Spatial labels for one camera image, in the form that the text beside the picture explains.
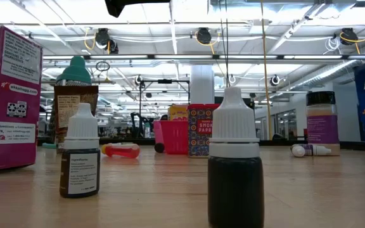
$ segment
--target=black jar lid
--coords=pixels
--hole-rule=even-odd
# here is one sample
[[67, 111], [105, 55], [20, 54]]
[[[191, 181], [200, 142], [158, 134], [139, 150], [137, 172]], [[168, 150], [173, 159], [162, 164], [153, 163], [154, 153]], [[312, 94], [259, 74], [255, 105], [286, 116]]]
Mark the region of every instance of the black jar lid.
[[335, 92], [319, 91], [307, 93], [307, 106], [310, 105], [335, 105]]

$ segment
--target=red basket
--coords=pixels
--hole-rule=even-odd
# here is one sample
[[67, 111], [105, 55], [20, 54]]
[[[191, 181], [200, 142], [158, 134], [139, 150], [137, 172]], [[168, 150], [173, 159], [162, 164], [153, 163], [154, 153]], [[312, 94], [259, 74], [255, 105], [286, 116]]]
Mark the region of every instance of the red basket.
[[188, 121], [161, 120], [164, 150], [170, 155], [188, 154]]

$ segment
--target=white pillar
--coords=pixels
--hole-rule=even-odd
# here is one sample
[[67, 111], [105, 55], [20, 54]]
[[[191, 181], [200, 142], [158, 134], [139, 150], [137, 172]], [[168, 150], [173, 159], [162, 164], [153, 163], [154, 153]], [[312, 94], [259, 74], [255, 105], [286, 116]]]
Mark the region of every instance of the white pillar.
[[191, 66], [191, 104], [214, 104], [214, 71], [212, 65]]

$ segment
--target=wooden table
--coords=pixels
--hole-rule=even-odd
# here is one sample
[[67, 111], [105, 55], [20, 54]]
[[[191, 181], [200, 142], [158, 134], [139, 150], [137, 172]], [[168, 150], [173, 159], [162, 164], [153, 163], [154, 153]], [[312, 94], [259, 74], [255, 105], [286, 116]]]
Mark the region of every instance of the wooden table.
[[[99, 194], [65, 199], [60, 156], [39, 148], [35, 165], [0, 173], [0, 228], [208, 227], [207, 159], [142, 149], [138, 159], [103, 156]], [[262, 148], [265, 227], [365, 228], [365, 152], [342, 153], [293, 158], [287, 147]]]

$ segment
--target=jar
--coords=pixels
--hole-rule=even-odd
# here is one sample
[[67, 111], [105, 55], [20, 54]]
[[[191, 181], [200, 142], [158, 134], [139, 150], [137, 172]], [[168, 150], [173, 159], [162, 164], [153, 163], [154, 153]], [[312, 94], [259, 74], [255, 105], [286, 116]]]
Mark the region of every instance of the jar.
[[331, 150], [328, 155], [339, 156], [335, 92], [320, 91], [307, 94], [308, 143]]

